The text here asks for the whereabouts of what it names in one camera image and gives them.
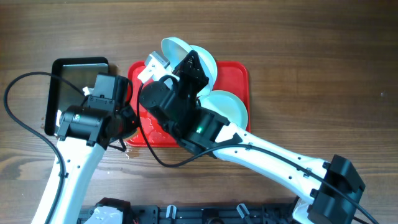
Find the green orange sponge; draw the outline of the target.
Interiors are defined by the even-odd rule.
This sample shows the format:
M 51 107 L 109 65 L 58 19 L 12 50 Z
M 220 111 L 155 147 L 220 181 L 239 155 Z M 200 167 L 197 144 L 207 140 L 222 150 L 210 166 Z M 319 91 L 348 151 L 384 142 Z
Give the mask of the green orange sponge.
M 134 137 L 135 137 L 137 134 L 139 134 L 139 133 L 140 133 L 140 130 L 139 130 L 139 129 L 135 129 L 133 132 L 127 133 L 126 135 L 124 135 L 124 136 L 122 137 L 122 139 L 123 139 L 124 141 L 128 141 L 128 140 L 134 138 Z

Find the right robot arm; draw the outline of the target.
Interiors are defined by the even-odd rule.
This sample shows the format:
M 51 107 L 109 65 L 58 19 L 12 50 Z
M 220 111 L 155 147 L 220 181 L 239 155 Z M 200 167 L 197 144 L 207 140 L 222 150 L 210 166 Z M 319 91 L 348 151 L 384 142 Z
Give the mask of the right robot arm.
M 288 188 L 298 197 L 295 221 L 351 223 L 362 210 L 365 184 L 346 158 L 336 155 L 327 162 L 294 153 L 198 104 L 197 95 L 210 79 L 196 51 L 174 64 L 151 55 L 138 78 L 138 107 L 145 108 L 179 146 L 195 158 L 208 154 L 234 162 Z

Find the white plate top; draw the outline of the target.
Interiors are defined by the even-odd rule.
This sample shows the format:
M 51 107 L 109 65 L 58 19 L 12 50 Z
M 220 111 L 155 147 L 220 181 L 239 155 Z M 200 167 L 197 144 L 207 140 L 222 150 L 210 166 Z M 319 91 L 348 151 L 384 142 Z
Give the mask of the white plate top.
M 208 82 L 207 86 L 204 87 L 198 93 L 198 96 L 209 95 L 215 85 L 217 75 L 218 75 L 218 68 L 217 68 L 216 60 L 209 53 L 209 51 L 207 51 L 206 49 L 204 49 L 202 47 L 199 47 L 197 45 L 191 45 L 191 48 L 198 53 L 203 71 L 204 71 L 205 75 L 209 78 L 209 82 Z

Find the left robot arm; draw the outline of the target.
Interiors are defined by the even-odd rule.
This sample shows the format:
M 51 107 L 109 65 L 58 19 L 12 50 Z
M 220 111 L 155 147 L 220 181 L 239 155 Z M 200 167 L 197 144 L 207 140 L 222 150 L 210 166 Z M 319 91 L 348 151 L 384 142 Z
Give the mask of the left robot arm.
M 85 106 L 60 116 L 55 159 L 33 223 L 76 223 L 91 177 L 108 145 L 135 135 L 137 116 L 130 105 L 132 81 L 98 74 Z

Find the white plate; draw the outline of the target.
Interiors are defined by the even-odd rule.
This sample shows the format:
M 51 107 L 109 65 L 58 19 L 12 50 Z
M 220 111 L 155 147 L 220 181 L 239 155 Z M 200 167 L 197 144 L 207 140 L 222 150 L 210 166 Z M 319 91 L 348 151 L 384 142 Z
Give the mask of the white plate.
M 224 90 L 215 90 L 209 95 L 200 96 L 199 100 L 202 107 L 228 118 L 230 122 L 234 122 L 240 128 L 247 128 L 248 111 L 236 95 Z
M 209 82 L 208 82 L 207 86 L 204 87 L 198 93 L 198 96 L 209 95 L 215 85 L 217 75 L 218 75 L 218 68 L 217 68 L 216 60 L 209 53 L 209 51 L 207 51 L 206 49 L 204 49 L 202 47 L 199 47 L 197 45 L 191 45 L 191 48 L 198 53 L 203 71 L 204 71 L 205 75 L 209 78 Z
M 161 48 L 163 55 L 170 62 L 171 72 L 193 50 L 188 43 L 178 37 L 164 38 L 161 41 Z

